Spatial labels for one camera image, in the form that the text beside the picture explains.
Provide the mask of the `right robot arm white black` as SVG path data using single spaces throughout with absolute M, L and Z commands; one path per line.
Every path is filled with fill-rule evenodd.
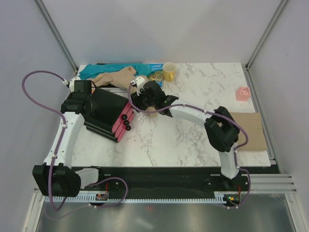
M 142 77 L 130 82 L 128 100 L 137 112 L 160 113 L 204 127 L 210 145 L 219 153 L 223 175 L 222 187 L 233 190 L 239 184 L 236 149 L 240 126 L 226 108 L 220 106 L 214 111 L 201 109 L 180 100 L 177 96 L 165 94 L 157 82 L 145 81 Z

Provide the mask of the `teal t shirt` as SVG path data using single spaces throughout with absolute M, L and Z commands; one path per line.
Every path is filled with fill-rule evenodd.
M 147 64 L 143 63 L 120 63 L 120 64 L 88 64 L 83 70 L 79 72 L 79 77 L 82 80 L 95 78 L 101 73 L 113 73 L 118 72 L 126 67 L 133 67 L 136 71 L 136 75 L 149 76 L 154 73 L 154 70 Z

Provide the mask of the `black drawer organiser with pink fronts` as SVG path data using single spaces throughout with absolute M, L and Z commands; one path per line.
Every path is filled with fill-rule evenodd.
M 126 97 L 97 88 L 92 93 L 92 108 L 87 114 L 86 129 L 116 143 L 131 130 L 134 111 Z

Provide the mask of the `beige t shirt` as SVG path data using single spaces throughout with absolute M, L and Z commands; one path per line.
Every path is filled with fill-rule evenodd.
M 132 66 L 124 67 L 116 72 L 101 73 L 90 80 L 93 81 L 97 87 L 111 84 L 115 87 L 128 90 L 130 82 L 137 76 L 141 76 L 145 80 L 155 80 L 163 83 L 163 73 L 161 71 L 156 71 L 148 76 L 142 74 L 138 75 L 138 72 Z

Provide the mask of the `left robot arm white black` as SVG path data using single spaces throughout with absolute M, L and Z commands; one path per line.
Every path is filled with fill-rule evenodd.
M 60 124 L 52 147 L 42 165 L 35 165 L 32 175 L 44 196 L 75 197 L 90 185 L 101 190 L 106 178 L 96 168 L 71 169 L 78 134 L 84 125 L 84 114 L 91 109 L 91 93 L 69 94 L 61 105 Z

